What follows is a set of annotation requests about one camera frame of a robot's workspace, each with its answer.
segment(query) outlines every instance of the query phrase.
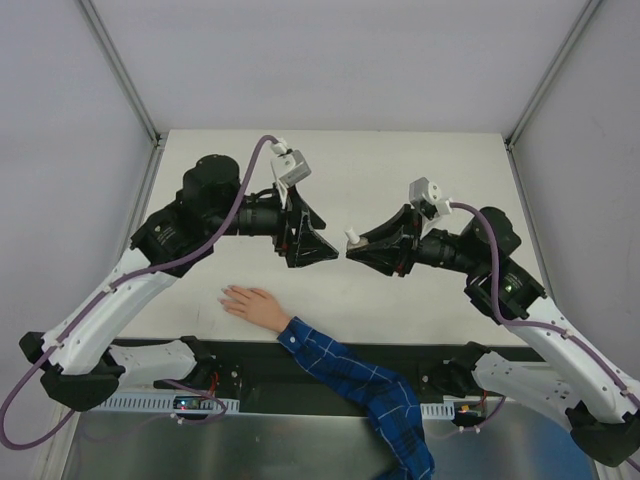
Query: plaid shirt sleeve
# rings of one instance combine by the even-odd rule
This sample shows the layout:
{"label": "plaid shirt sleeve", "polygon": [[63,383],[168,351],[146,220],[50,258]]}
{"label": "plaid shirt sleeve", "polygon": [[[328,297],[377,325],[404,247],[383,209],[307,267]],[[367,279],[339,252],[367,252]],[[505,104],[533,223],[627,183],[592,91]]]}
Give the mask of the plaid shirt sleeve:
{"label": "plaid shirt sleeve", "polygon": [[401,375],[358,359],[344,345],[294,317],[278,337],[307,373],[367,410],[400,463],[378,479],[429,480],[434,461],[424,441],[420,403]]}

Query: metal frame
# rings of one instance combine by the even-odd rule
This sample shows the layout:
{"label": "metal frame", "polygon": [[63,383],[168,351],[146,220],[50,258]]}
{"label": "metal frame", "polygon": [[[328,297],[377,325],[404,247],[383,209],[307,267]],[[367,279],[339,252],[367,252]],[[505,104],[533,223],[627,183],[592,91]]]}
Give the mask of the metal frame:
{"label": "metal frame", "polygon": [[147,211],[147,205],[149,204],[149,198],[151,197],[151,190],[153,190],[153,184],[158,174],[158,168],[160,167],[160,161],[164,153],[164,147],[167,143],[167,135],[159,135],[158,142],[151,151],[151,156],[144,170],[140,187],[136,193],[136,199],[129,218],[127,219],[127,226],[125,228],[122,239],[116,251],[116,257],[112,264],[116,264],[122,253],[129,247],[131,235],[142,225],[142,221]]}
{"label": "metal frame", "polygon": [[104,22],[100,18],[100,14],[93,4],[93,1],[76,0],[76,5],[86,20],[89,30],[91,30],[91,33],[95,37],[96,43],[98,44],[98,47],[100,47],[100,50],[111,69],[111,73],[113,73],[118,85],[120,85],[122,93],[127,99],[127,102],[129,102],[129,105],[131,105],[140,125],[149,136],[149,139],[154,143],[154,145],[156,145],[160,138],[160,134],[158,133],[148,110],[144,106],[144,103],[142,102],[142,99],[140,98],[129,73],[125,68],[124,63],[122,62],[122,58],[120,58],[120,54],[118,53],[113,40],[111,40],[111,36],[109,35]]}
{"label": "metal frame", "polygon": [[[555,78],[558,76],[562,67],[565,65],[567,59],[569,58],[571,52],[575,49],[578,41],[585,33],[587,27],[593,21],[596,12],[599,10],[603,3],[604,0],[588,0],[586,2],[578,18],[574,22],[569,33],[556,52],[549,67],[542,75],[540,82],[538,83],[511,134],[508,135],[505,142],[509,162],[513,170],[514,180],[516,182],[518,193],[522,201],[522,207],[527,219],[527,224],[532,236],[534,251],[543,275],[543,282],[545,283],[547,289],[550,291],[551,295],[553,295],[553,289],[549,280],[547,269],[545,267],[544,256],[542,255],[540,249],[535,218],[530,208],[530,203],[528,201],[525,186],[523,185],[520,174],[518,172],[517,159],[513,156],[513,147],[529,125],[533,115],[552,87]],[[155,176],[158,171],[160,160],[162,158],[162,153],[164,151],[166,135],[161,136],[158,132],[153,119],[146,109],[144,102],[140,98],[140,95],[138,94],[138,91],[135,88],[135,85],[131,77],[129,76],[127,69],[125,68],[125,65],[113,43],[113,40],[111,39],[104,25],[104,22],[100,18],[98,11],[93,4],[93,1],[76,0],[76,4],[83,17],[85,18],[89,29],[94,35],[98,46],[103,52],[105,61],[109,65],[112,74],[120,85],[123,95],[131,105],[134,114],[138,118],[138,121],[140,122],[142,128],[153,143],[153,152],[141,180],[135,204],[132,207],[132,211],[127,220],[125,236],[120,243],[120,248],[118,250],[118,253],[120,254],[127,247],[129,236],[140,225],[144,217],[147,203],[151,195],[151,190],[153,188]],[[63,411],[64,409],[61,406],[56,408],[53,415],[54,420],[59,419]],[[56,438],[54,438],[49,448],[41,450],[41,455],[38,459],[38,462],[36,463],[36,468],[34,470],[36,472],[36,478],[54,479],[60,477],[64,469],[64,463],[66,462],[67,457],[67,455],[65,455],[65,451],[68,453],[68,450],[70,448],[76,421],[77,420],[70,422],[70,425],[63,429],[63,431],[60,432],[56,436]],[[609,469],[596,465],[596,469],[598,474],[600,475],[600,478],[602,479],[626,480],[630,478],[628,477],[626,470],[623,468]]]}
{"label": "metal frame", "polygon": [[566,64],[569,55],[582,38],[582,35],[587,30],[587,27],[593,21],[596,12],[604,2],[605,0],[588,0],[585,6],[582,8],[582,11],[578,15],[578,18],[571,26],[569,33],[562,41],[560,48],[554,55],[553,60],[551,60],[551,63],[542,75],[540,82],[538,82],[538,85],[533,91],[533,95],[527,102],[527,105],[520,115],[520,118],[516,122],[512,133],[507,137],[507,146],[509,149],[511,149],[522,136],[522,133],[524,132],[525,128],[527,128],[527,125],[531,121],[531,118],[533,117],[538,107],[540,106],[540,103],[549,91],[549,88],[551,88],[551,86],[553,85],[553,81],[562,70],[562,67]]}

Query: red wire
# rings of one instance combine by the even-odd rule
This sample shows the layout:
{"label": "red wire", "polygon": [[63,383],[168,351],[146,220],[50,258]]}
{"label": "red wire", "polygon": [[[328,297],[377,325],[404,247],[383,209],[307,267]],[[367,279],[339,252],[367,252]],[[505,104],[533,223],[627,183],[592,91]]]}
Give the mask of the red wire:
{"label": "red wire", "polygon": [[474,404],[474,405],[470,405],[471,407],[477,407],[478,405],[482,406],[482,410],[484,411],[486,408],[486,401],[487,401],[487,396],[489,395],[489,392],[487,392],[486,390],[482,391],[482,399]]}
{"label": "red wire", "polygon": [[210,395],[213,395],[214,392],[216,391],[216,387],[218,386],[219,379],[220,377],[218,376],[218,372],[215,372],[213,375],[211,375],[211,387],[209,387]]}

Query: human hand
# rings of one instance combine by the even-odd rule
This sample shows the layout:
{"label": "human hand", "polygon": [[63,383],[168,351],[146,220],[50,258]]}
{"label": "human hand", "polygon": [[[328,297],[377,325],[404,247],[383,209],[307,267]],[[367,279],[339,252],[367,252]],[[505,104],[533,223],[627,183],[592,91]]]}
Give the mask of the human hand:
{"label": "human hand", "polygon": [[225,311],[246,321],[282,333],[289,325],[291,316],[284,313],[278,301],[269,292],[259,288],[246,289],[235,285],[222,291],[229,298],[221,298]]}

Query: wrist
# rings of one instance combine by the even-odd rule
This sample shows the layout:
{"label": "wrist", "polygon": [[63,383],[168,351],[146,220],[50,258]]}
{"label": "wrist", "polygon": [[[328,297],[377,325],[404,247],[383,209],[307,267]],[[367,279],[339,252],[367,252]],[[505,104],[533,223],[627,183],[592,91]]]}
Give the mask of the wrist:
{"label": "wrist", "polygon": [[281,334],[282,332],[284,332],[287,327],[289,326],[289,322],[291,322],[291,319],[293,317],[283,313],[281,315],[278,316],[278,319],[276,321],[276,324],[274,325],[274,331],[277,334]]}

